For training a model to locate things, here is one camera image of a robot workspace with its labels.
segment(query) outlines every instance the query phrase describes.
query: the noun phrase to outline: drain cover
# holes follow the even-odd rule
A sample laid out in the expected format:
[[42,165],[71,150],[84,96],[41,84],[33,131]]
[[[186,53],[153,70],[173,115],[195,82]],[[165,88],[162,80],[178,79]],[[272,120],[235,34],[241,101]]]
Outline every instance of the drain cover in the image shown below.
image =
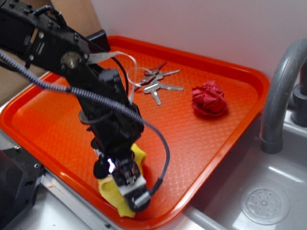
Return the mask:
[[242,195],[241,207],[244,214],[252,221],[271,225],[287,216],[290,205],[282,190],[267,184],[256,184]]

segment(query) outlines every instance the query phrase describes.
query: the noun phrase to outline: red cloth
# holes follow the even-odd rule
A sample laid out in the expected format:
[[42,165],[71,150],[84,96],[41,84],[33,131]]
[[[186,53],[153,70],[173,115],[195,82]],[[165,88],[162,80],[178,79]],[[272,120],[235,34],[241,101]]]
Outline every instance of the red cloth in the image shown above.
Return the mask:
[[224,92],[213,80],[192,89],[192,107],[203,115],[218,116],[228,108]]

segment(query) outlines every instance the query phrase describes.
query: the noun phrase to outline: gray faucet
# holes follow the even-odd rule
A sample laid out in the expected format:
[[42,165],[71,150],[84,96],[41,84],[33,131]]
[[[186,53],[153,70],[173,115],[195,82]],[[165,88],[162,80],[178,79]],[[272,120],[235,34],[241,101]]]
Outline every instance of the gray faucet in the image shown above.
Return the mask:
[[[294,86],[299,74],[300,84]],[[307,38],[295,41],[286,50],[271,81],[260,132],[260,147],[266,153],[283,149],[283,123],[290,97],[296,107],[292,121],[307,127]]]

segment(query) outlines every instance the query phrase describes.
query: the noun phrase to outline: silver key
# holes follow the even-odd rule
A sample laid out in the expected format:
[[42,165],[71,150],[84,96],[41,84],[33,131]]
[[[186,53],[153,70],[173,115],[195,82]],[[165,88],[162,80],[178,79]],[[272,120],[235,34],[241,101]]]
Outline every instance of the silver key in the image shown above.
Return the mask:
[[163,65],[166,64],[166,61],[162,62],[160,65],[158,65],[157,67],[150,69],[149,71],[145,70],[144,71],[144,75],[153,75],[153,74],[157,74],[160,69],[162,68]]
[[158,72],[156,74],[154,80],[161,80],[161,79],[163,79],[164,76],[168,76],[168,75],[175,74],[175,73],[178,73],[178,72],[180,72],[179,69],[173,70],[173,71],[168,71],[168,72]]
[[159,95],[157,93],[157,90],[160,88],[160,85],[158,83],[152,83],[146,88],[144,88],[144,93],[151,93],[153,98],[155,99],[155,102],[157,102],[158,105],[161,105],[161,100],[159,98]]
[[154,78],[155,78],[155,74],[147,75],[147,76],[145,76],[141,79],[139,85],[147,84],[147,83],[151,82]]
[[156,87],[159,87],[160,89],[165,89],[165,90],[179,90],[182,91],[183,87],[180,86],[176,86],[176,85],[166,85],[166,84],[162,84],[161,82],[159,82],[158,80],[154,81],[153,84],[156,84]]

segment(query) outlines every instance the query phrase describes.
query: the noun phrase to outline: sink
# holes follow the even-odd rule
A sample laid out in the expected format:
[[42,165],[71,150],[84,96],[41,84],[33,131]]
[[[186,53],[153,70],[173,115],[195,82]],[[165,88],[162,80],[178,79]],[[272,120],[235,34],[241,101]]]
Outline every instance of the sink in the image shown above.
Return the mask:
[[305,229],[307,129],[285,122],[283,150],[271,155],[260,150],[260,123],[258,116],[190,205],[223,229]]

